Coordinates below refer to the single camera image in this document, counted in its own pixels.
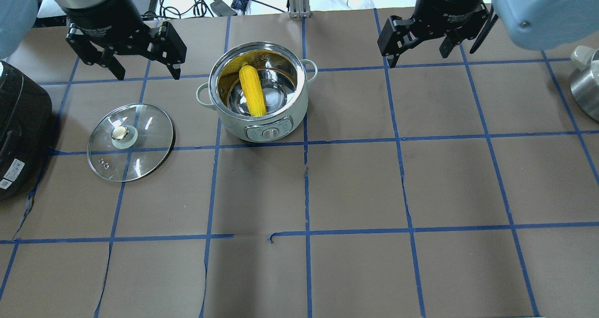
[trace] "sticker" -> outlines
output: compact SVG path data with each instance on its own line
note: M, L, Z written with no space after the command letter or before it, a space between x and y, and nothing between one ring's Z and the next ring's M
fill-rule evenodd
M21 174L21 171L25 167L25 163L19 159L14 159L13 164L10 165L6 174L4 174L4 178L10 181L17 181L17 177Z
M11 184L13 184L13 182L10 182L9 180L6 179L2 179L2 181L0 181L0 188L2 189L6 189L8 188Z

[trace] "corn cob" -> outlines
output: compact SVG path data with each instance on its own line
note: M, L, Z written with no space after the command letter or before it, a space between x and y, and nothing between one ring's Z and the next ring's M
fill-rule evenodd
M241 82L243 94L246 96L250 115L252 115L252 117L266 115L264 93L256 68L249 65L242 66L239 70L239 81Z

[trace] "pot lid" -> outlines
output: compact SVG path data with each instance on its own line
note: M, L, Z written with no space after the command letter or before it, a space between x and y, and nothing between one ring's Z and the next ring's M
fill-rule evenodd
M129 104L104 117L88 142L88 164L108 181L137 180L158 168L173 149L175 130L162 109Z

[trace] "cooking pot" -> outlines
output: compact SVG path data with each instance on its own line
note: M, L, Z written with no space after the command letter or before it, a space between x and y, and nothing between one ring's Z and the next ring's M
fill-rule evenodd
M589 117L599 121L599 50L579 46L570 58L577 67L570 78L572 96Z
M263 89L267 114L252 117L241 89L239 70L245 64L256 68ZM314 68L307 78L304 64ZM204 107L218 112L223 126L245 141L268 142L293 132L308 109L308 86L316 79L318 67L312 60L299 59L288 49L268 42L239 45L216 61L208 82L196 90ZM201 100L208 90L209 103Z

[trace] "pot handle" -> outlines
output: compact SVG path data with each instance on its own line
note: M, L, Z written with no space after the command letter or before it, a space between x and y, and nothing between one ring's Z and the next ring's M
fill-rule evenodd
M314 68L314 75L312 76L312 78L308 79L308 84L311 84L318 75L318 66L316 66L315 62L309 59L302 59L299 62L301 62L301 64L310 64Z
M203 83L202 85L200 85L199 88L197 88L197 90L195 91L195 98L197 99L197 102L199 102L203 107L207 107L208 109L216 111L216 106L214 104L212 104L212 102L210 102L210 104L204 103L204 102L202 102L201 98L199 97L201 92L207 87L208 87L208 83Z

